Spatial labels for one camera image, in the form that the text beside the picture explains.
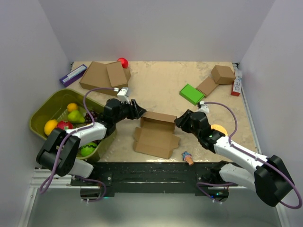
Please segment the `brown cardboard box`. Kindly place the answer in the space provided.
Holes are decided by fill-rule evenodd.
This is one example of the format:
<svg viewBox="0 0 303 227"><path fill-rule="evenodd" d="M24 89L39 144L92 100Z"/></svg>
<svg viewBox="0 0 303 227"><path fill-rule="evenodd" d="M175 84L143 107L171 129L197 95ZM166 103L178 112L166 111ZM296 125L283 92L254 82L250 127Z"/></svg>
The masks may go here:
<svg viewBox="0 0 303 227"><path fill-rule="evenodd" d="M178 148L180 138L174 134L176 116L147 111L135 128L135 152L169 159Z"/></svg>

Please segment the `small colourful toy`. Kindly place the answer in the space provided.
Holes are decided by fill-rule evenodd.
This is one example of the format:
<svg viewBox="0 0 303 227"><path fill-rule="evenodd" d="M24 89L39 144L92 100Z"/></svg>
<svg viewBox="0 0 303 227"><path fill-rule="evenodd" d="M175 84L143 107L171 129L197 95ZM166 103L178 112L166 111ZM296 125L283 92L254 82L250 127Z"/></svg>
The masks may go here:
<svg viewBox="0 0 303 227"><path fill-rule="evenodd" d="M183 152L181 155L183 161L186 161L190 166L194 164L191 154L189 154L187 151Z"/></svg>

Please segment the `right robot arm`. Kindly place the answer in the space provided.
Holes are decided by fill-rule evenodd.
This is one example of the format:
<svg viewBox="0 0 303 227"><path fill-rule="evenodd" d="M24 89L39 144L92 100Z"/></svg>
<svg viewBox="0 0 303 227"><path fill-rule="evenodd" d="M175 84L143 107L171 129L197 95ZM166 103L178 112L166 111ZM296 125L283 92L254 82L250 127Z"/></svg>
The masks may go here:
<svg viewBox="0 0 303 227"><path fill-rule="evenodd" d="M182 131L193 134L203 148L232 161L211 173L212 183L223 187L244 186L271 207L284 204L283 198L294 191L300 208L302 198L282 159L253 152L232 141L232 134L213 129L206 116L208 105L209 102L200 102L195 112L186 110L174 123Z"/></svg>

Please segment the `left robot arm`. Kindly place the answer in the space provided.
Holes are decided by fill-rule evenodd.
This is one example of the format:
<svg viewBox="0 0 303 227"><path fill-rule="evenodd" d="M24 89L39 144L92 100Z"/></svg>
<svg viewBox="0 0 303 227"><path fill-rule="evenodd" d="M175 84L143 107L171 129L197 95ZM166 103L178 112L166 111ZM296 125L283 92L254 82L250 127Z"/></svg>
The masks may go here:
<svg viewBox="0 0 303 227"><path fill-rule="evenodd" d="M94 123L72 130L54 129L42 148L36 161L41 166L52 170L59 176L78 175L86 185L94 185L98 181L93 165L76 158L78 148L95 140L109 137L116 124L124 119L139 119L146 112L132 99L130 103L117 99L109 99L104 111Z"/></svg>

